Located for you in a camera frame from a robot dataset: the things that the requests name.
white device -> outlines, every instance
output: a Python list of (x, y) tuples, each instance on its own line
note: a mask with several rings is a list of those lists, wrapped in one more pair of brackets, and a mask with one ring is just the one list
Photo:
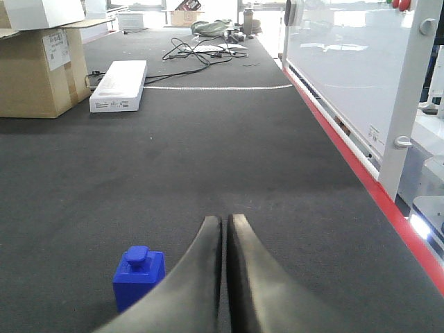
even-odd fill
[(122, 31), (138, 31), (148, 28), (148, 16), (145, 12), (118, 12), (117, 21)]
[(82, 21), (79, 0), (4, 0), (14, 30), (46, 29)]
[(146, 60), (114, 61), (89, 98), (89, 111), (137, 111), (146, 70)]
[(424, 162), (416, 196), (444, 196), (444, 156), (437, 155)]

red button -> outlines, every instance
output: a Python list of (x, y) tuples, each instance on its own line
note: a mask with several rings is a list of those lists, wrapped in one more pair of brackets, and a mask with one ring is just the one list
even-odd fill
[(400, 11), (405, 11), (410, 8), (411, 0), (401, 0)]

white tape line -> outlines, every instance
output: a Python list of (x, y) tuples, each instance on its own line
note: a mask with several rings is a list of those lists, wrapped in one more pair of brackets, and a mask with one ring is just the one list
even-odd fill
[(158, 87), (148, 86), (144, 89), (156, 89), (156, 90), (275, 90), (290, 88), (293, 85), (275, 85), (272, 87)]

green bag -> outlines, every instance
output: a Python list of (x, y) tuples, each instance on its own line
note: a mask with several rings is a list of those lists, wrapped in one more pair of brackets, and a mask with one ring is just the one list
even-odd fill
[(223, 33), (231, 25), (229, 19), (217, 19), (213, 23), (205, 21), (197, 21), (191, 25), (191, 33), (193, 35), (201, 35), (204, 37), (223, 36)]

whiteboard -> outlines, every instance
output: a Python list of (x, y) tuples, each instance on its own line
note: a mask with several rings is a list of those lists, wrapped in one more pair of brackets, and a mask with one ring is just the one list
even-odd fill
[(289, 64), (379, 157), (384, 155), (415, 6), (413, 1), (411, 10), (400, 12), (378, 0), (306, 0), (298, 6), (299, 22), (289, 29)]

